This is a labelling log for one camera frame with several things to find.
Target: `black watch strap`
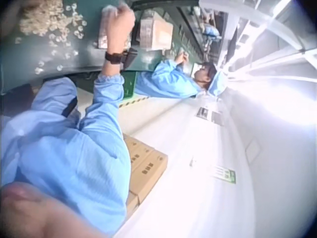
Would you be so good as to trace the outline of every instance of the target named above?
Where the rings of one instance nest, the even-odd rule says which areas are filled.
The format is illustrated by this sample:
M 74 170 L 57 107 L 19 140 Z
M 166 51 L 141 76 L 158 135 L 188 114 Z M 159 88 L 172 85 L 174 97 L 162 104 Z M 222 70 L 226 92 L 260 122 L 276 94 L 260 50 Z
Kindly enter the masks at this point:
M 120 64 L 123 58 L 123 54 L 109 54 L 106 52 L 105 59 L 111 64 Z

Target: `brown cardboard box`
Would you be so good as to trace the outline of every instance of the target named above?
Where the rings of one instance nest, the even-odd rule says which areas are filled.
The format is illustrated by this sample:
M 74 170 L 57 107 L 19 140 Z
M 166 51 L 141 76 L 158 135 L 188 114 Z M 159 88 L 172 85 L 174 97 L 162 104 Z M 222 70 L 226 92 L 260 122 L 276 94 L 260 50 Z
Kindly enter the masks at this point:
M 126 202 L 127 206 L 127 216 L 129 217 L 130 214 L 134 211 L 134 209 L 139 205 L 139 198 L 137 195 L 129 192 L 128 199 Z
M 141 20 L 140 47 L 147 51 L 169 50 L 172 44 L 173 25 L 161 17 Z
M 127 135 L 124 135 L 124 138 L 130 154 L 131 172 L 133 172 L 154 150 L 154 148 Z
M 137 149 L 140 145 L 142 145 L 143 143 L 137 139 L 134 139 L 132 137 L 126 137 L 124 139 L 124 142 L 126 143 L 128 150 L 129 150 L 129 154 L 131 155 L 131 153 Z
M 147 156 L 154 150 L 154 148 L 140 144 L 137 148 L 132 150 L 130 153 L 131 159 L 131 172 L 133 173 L 136 168 L 147 158 Z
M 126 201 L 127 219 L 144 201 L 167 166 L 167 155 L 123 134 L 131 159 L 131 179 Z
M 138 195 L 140 203 L 150 193 L 167 167 L 167 155 L 154 150 L 132 173 L 129 190 Z

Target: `green workbench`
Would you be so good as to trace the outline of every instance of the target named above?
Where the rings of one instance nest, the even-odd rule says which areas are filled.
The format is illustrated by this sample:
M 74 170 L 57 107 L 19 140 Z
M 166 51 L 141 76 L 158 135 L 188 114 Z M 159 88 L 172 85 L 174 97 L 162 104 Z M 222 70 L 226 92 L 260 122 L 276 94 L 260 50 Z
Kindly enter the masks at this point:
M 40 37 L 37 35 L 25 36 L 20 32 L 17 26 L 14 32 L 6 38 L 1 44 L 1 92 L 5 93 L 10 89 L 21 86 L 26 83 L 39 84 L 44 78 L 56 77 L 66 74 L 98 71 L 104 62 L 105 50 L 98 49 L 96 42 L 98 40 L 99 26 L 101 19 L 101 10 L 107 4 L 117 5 L 117 0 L 77 0 L 77 12 L 83 15 L 83 20 L 87 22 L 84 27 L 83 39 L 78 39 L 74 34 L 75 27 L 72 25 L 68 40 L 71 46 L 65 47 L 63 44 L 57 44 L 57 47 L 49 46 L 49 34 Z M 73 1 L 64 0 L 64 6 L 71 5 Z M 164 15 L 162 8 L 155 9 L 161 16 Z M 136 12 L 137 21 L 140 20 L 142 11 Z M 168 19 L 173 23 L 173 42 L 175 50 L 180 47 L 190 53 L 190 64 L 192 68 L 194 62 L 199 61 L 198 55 L 190 48 L 190 44 L 186 37 L 179 35 L 180 23 L 173 22 L 172 18 Z M 21 38 L 21 43 L 16 44 L 15 39 Z M 138 46 L 132 45 L 138 51 L 137 58 L 127 68 L 129 71 L 153 71 L 155 66 L 162 59 L 162 51 L 149 51 L 140 49 Z M 52 50 L 56 50 L 56 54 L 52 55 Z M 69 52 L 71 57 L 65 58 L 65 53 Z M 40 74 L 35 73 L 35 68 L 39 67 L 39 62 L 45 64 L 42 67 L 44 71 Z M 57 67 L 62 65 L 62 70 L 58 71 Z

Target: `green sign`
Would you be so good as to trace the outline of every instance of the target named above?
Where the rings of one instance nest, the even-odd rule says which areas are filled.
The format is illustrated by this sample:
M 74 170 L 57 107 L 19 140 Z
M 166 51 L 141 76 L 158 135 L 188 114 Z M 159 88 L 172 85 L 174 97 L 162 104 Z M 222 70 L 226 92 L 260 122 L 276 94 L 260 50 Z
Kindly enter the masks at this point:
M 236 183 L 236 172 L 221 166 L 215 167 L 214 177 L 230 183 Z

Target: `cardboard box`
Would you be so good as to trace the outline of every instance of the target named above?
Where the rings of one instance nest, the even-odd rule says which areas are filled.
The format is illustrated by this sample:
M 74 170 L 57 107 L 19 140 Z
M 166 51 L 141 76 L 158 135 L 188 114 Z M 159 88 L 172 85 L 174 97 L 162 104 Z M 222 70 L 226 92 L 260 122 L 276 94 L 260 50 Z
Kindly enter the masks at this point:
M 158 16 L 141 20 L 140 47 L 147 51 L 171 48 L 173 25 Z
M 142 203 L 167 167 L 167 155 L 154 150 L 131 175 L 130 192 Z
M 133 172 L 154 150 L 154 148 L 127 135 L 124 135 L 124 138 L 130 154 L 131 172 Z
M 124 142 L 126 143 L 126 145 L 128 147 L 130 155 L 131 155 L 131 153 L 133 153 L 134 150 L 136 150 L 140 145 L 143 144 L 141 141 L 134 139 L 132 137 L 126 137 L 124 139 Z
M 140 144 L 136 149 L 130 152 L 131 159 L 131 172 L 133 173 L 136 168 L 142 164 L 142 162 L 147 158 L 147 156 L 154 151 L 154 148 L 146 145 Z
M 127 219 L 144 201 L 167 167 L 167 155 L 123 134 L 131 159 L 131 179 L 126 201 Z
M 126 206 L 127 206 L 127 216 L 129 217 L 133 213 L 133 211 L 139 206 L 138 196 L 129 192 Z

